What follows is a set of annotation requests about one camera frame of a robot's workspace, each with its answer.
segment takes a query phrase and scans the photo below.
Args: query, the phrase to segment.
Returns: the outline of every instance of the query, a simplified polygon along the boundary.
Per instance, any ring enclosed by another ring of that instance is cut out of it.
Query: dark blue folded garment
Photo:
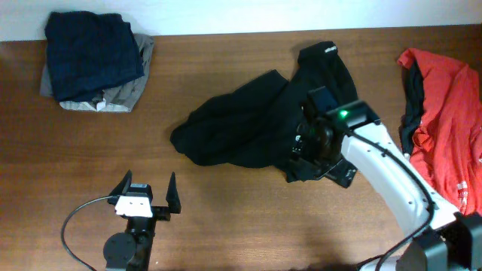
[[[144,75],[130,24],[119,14],[53,12],[45,27],[56,101],[90,102],[104,89]]]

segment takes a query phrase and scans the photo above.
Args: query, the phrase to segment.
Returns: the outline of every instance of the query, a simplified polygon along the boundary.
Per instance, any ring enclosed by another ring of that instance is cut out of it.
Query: stack of folded clothes
[[[144,91],[154,40],[119,14],[53,12],[40,94],[64,109],[130,112]]]

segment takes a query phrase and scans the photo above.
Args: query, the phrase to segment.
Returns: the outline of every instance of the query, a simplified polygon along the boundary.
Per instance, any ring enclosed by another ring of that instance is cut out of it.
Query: cable
[[[380,147],[377,143],[366,139],[365,137],[358,135],[354,133],[353,131],[347,129],[346,127],[343,128],[343,131],[348,135],[348,136],[353,136],[356,139],[359,139],[360,141],[367,143],[368,145],[376,148],[377,150],[382,152],[383,156],[388,156],[390,157],[395,163],[397,163],[419,186],[420,190],[422,191],[423,195],[429,202],[429,206],[427,208],[427,211],[429,211],[429,217],[427,220],[420,226],[418,229],[414,230],[409,236],[405,237],[402,239],[398,244],[394,245],[392,248],[390,248],[378,261],[377,267],[375,268],[375,271],[380,271],[380,268],[382,267],[383,263],[385,262],[386,259],[388,259],[395,251],[400,249],[402,246],[407,244],[415,235],[418,233],[424,231],[432,222],[432,219],[435,214],[435,206],[434,202],[432,201],[432,197],[430,196],[430,193],[427,191],[425,186],[422,184],[422,182],[414,175],[414,173],[403,163],[398,159],[395,155],[392,154],[388,149]]]
[[[66,231],[66,226],[67,226],[67,223],[69,222],[70,218],[72,218],[78,211],[80,211],[83,207],[85,206],[88,206],[89,204],[91,203],[94,203],[94,202],[98,202],[100,200],[104,200],[104,199],[111,199],[111,198],[114,198],[116,196],[103,196],[103,197],[100,197],[98,199],[92,199],[91,201],[89,202],[86,202],[84,204],[82,204],[81,206],[77,207],[74,211],[72,211],[70,213],[70,215],[66,218],[65,221],[63,221],[63,225],[62,225],[62,229],[60,231],[60,238],[62,240],[62,246],[67,250],[67,253],[69,253],[70,256],[72,256],[74,258],[74,260],[76,260],[77,262],[81,263],[82,265],[84,265],[86,268],[88,268],[89,270],[92,270],[92,271],[96,271],[95,268],[93,268],[92,266],[90,266],[88,263],[84,262],[83,260],[81,260],[79,257],[77,257],[71,250],[70,248],[67,246],[66,244],[66,238],[64,237],[65,235],[65,231]]]

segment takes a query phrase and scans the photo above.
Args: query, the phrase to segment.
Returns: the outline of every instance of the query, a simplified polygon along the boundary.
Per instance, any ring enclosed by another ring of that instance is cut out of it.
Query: black cloth
[[[288,181],[298,176],[315,178],[310,169],[297,169],[289,162],[297,128],[306,121],[301,105],[308,91],[326,86],[340,105],[358,97],[333,42],[302,50],[298,64],[300,68],[290,83],[271,71],[234,93],[208,100],[172,132],[170,140],[175,149],[200,166],[274,165],[286,172]]]
[[[45,26],[56,101],[89,102],[100,91],[144,75],[130,24],[120,14],[53,12]]]
[[[407,104],[400,131],[401,149],[404,154],[411,155],[413,151],[412,137],[415,130],[420,126],[425,98],[423,76],[416,61],[413,62],[405,78],[405,98]]]

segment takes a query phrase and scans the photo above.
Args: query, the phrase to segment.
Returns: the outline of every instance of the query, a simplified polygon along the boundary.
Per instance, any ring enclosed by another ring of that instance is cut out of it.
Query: gray folded garment
[[[151,64],[154,39],[148,35],[134,34],[139,53],[141,54],[144,76],[119,87],[103,90],[92,102],[60,102],[60,106],[67,110],[96,111],[96,112],[131,112],[137,103],[149,77],[149,65]],[[53,95],[50,75],[47,64],[44,65],[40,82],[40,95],[51,97]]]

